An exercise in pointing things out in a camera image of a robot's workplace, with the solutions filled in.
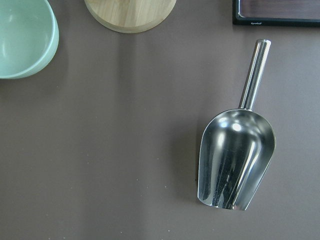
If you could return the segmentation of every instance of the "wooden cutting board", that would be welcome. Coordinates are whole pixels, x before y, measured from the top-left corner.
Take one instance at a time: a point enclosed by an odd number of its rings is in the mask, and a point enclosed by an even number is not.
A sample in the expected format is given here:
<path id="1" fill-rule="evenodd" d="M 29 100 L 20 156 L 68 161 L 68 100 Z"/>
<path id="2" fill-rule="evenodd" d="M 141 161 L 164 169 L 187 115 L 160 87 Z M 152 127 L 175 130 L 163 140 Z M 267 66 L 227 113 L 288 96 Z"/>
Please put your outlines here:
<path id="1" fill-rule="evenodd" d="M 140 33 L 160 24 L 176 0 L 84 0 L 93 17 L 120 33 Z"/>

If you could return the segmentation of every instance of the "wooden board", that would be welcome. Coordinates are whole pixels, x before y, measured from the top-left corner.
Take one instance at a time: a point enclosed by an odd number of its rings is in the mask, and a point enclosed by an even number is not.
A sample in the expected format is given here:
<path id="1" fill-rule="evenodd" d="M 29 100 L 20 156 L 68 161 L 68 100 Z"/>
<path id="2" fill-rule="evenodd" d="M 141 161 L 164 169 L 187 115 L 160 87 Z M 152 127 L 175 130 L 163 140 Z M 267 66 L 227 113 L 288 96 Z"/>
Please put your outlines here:
<path id="1" fill-rule="evenodd" d="M 176 0 L 84 0 L 93 17 L 121 33 L 140 33 L 160 24 Z"/>
<path id="2" fill-rule="evenodd" d="M 233 23 L 319 26 L 320 0 L 233 0 Z"/>

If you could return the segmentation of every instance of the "green bowl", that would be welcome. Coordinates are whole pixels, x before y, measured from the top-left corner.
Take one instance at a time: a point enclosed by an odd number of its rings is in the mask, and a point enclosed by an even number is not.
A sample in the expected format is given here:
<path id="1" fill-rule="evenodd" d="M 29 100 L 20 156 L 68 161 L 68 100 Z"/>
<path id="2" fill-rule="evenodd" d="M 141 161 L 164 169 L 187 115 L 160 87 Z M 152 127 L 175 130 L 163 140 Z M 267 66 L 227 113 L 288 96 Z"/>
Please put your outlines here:
<path id="1" fill-rule="evenodd" d="M 0 79 L 42 70 L 59 42 L 56 17 L 47 0 L 0 0 Z"/>

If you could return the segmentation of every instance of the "stainless steel scoop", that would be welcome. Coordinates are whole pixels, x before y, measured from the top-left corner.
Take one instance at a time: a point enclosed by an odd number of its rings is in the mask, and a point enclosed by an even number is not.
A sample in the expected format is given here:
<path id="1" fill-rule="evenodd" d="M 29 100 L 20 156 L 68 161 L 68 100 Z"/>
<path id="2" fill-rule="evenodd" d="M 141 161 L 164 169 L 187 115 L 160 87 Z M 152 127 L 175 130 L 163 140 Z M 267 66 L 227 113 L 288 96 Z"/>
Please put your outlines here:
<path id="1" fill-rule="evenodd" d="M 256 41 L 237 109 L 205 128 L 199 157 L 198 198 L 209 206 L 246 210 L 276 146 L 269 122 L 252 111 L 271 42 Z"/>

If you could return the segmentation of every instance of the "dark brown surface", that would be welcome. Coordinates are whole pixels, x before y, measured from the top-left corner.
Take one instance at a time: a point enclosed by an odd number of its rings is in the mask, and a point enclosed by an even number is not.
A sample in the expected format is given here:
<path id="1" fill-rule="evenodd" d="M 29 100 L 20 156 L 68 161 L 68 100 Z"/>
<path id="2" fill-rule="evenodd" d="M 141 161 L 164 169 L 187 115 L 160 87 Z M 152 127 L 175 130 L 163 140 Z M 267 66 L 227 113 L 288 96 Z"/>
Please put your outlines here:
<path id="1" fill-rule="evenodd" d="M 246 18 L 320 19 L 320 0 L 240 0 Z"/>
<path id="2" fill-rule="evenodd" d="M 319 239 L 319 29 L 233 25 L 232 1 L 178 0 L 121 34 L 83 0 L 49 3 L 56 55 L 0 80 L 0 240 Z M 274 156 L 247 211 L 210 208 L 202 132 L 238 106 L 260 38 L 272 44 L 253 110 Z"/>

